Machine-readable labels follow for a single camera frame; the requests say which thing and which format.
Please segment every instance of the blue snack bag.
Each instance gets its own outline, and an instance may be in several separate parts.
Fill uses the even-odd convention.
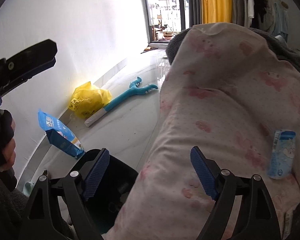
[[[55,147],[75,158],[84,153],[78,138],[59,119],[39,110],[38,121],[40,127],[46,131],[49,142]]]
[[[290,130],[276,130],[268,176],[283,179],[291,174],[296,150],[296,133]]]

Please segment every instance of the window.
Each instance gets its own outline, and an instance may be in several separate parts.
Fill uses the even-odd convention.
[[[186,0],[144,0],[147,8],[149,42],[169,42],[189,27],[189,5]]]

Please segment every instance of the tiled floor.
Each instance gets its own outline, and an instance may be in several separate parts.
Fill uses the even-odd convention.
[[[168,60],[162,58],[163,54],[163,49],[140,54],[102,88],[109,89],[115,98],[139,76],[142,78],[141,86],[156,84],[160,90],[170,68]],[[129,98],[90,127],[86,127],[84,120],[77,117],[73,117],[67,126],[79,138],[86,151],[107,148],[111,155],[140,171],[158,134],[155,127],[159,107],[159,91],[153,90],[149,94]],[[41,161],[32,181],[36,182],[45,169],[51,178],[64,177],[76,161],[53,146]]]

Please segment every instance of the black mount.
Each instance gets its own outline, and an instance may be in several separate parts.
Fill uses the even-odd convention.
[[[216,200],[197,240],[222,238],[234,198],[238,195],[242,195],[241,206],[233,234],[228,240],[281,240],[275,208],[260,175],[242,178],[229,170],[221,170],[214,160],[205,158],[197,146],[191,150],[191,161],[193,156],[202,162],[202,169],[194,166],[205,192]],[[214,179],[213,190],[208,183],[211,178]],[[300,240],[300,222],[286,240]]]
[[[65,200],[80,240],[103,240],[82,197],[83,192],[89,190],[85,186],[85,179],[103,154],[109,155],[108,150],[103,148],[88,151],[86,155],[96,155],[95,159],[87,161],[79,171],[71,171],[64,178],[50,180],[46,175],[38,178],[23,215],[20,240],[68,239],[65,236],[58,196]]]

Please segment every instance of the white wall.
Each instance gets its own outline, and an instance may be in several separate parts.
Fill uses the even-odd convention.
[[[300,50],[300,10],[293,0],[281,0],[289,5],[289,35],[288,46]]]
[[[0,58],[45,39],[57,43],[55,66],[3,98],[16,121],[19,177],[44,136],[37,111],[59,117],[78,85],[95,82],[147,45],[141,0],[6,0],[0,8]]]

